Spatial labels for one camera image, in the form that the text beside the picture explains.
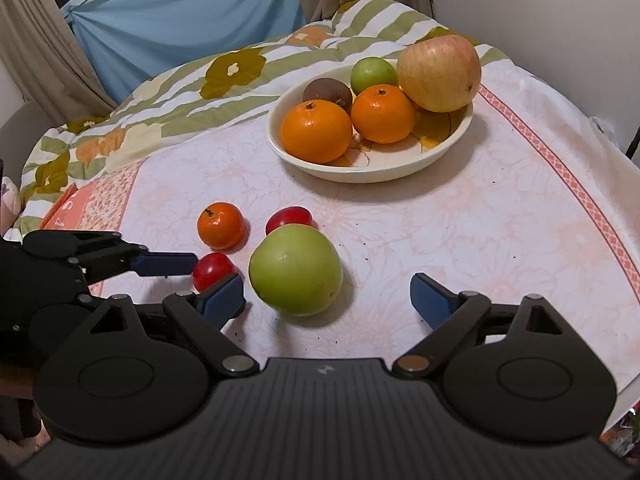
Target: blue curtain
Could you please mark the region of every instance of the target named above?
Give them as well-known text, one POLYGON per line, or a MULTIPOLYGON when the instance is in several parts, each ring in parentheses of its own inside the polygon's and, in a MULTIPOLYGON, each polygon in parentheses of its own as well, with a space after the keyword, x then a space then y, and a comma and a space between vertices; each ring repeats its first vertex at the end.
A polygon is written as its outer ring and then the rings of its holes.
POLYGON ((82 49, 117 102, 151 76, 305 23, 300 0, 94 0, 69 15, 82 49))

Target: white bowl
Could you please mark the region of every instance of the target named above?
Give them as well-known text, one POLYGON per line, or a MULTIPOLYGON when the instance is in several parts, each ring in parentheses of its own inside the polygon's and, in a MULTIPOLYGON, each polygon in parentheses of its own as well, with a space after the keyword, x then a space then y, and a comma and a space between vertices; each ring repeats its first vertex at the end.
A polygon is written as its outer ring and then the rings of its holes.
MULTIPOLYGON (((396 65, 394 60, 389 60, 389 62, 393 66, 396 65)), ((268 115, 267 141, 271 149, 282 160, 313 176, 334 182, 348 182, 350 184, 384 182, 407 176, 433 164, 462 137, 471 123, 474 114, 473 103, 469 103, 462 110, 450 114, 433 114, 421 111, 419 116, 421 119, 418 119, 418 122, 426 124, 426 126, 422 127, 416 136, 411 134, 405 140, 393 144, 375 144, 366 140, 362 142, 362 138, 354 131, 354 139, 350 148, 338 161, 329 164, 313 164, 289 155, 280 143, 280 125, 285 115, 302 102, 302 94, 306 85, 313 79, 332 77, 348 86, 352 67, 353 64, 347 64, 322 72, 314 78, 290 88, 276 101, 268 115), (445 124, 443 121, 448 121, 449 131, 443 129, 445 124), (451 131, 452 124, 458 124, 453 131, 451 131), (424 138, 425 134, 430 134, 430 138, 424 138), (430 148, 429 146, 434 144, 436 138, 441 142, 430 148)))

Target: wall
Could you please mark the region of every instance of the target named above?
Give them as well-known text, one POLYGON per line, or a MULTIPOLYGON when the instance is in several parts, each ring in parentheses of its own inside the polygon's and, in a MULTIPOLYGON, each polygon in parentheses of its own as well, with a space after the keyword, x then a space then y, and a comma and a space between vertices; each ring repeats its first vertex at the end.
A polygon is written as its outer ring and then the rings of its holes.
POLYGON ((603 118, 623 149, 640 125, 639 11, 640 0, 434 0, 439 22, 500 48, 603 118))
POLYGON ((23 104, 22 94, 0 61, 0 126, 23 104))

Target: logo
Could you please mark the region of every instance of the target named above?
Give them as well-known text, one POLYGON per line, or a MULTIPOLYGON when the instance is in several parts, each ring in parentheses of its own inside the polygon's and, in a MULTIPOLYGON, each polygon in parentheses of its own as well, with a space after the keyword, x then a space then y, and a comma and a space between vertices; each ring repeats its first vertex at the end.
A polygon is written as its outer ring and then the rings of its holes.
POLYGON ((331 365, 324 365, 318 368, 318 373, 322 375, 328 375, 335 372, 335 368, 331 365))

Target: orange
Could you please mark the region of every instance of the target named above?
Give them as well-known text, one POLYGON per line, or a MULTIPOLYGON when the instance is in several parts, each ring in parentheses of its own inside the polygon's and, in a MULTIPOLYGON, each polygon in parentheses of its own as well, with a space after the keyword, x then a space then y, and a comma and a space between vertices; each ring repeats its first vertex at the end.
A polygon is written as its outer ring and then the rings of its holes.
POLYGON ((353 137, 349 114, 337 104, 313 99, 292 108, 280 127, 280 142, 289 155, 326 164, 347 151, 353 137))
POLYGON ((375 85, 361 92, 351 105, 351 121, 365 139, 390 144, 414 129, 415 107, 397 86, 375 85))
POLYGON ((228 249, 244 236, 244 218, 233 204, 216 202, 198 218, 198 235, 212 249, 228 249))

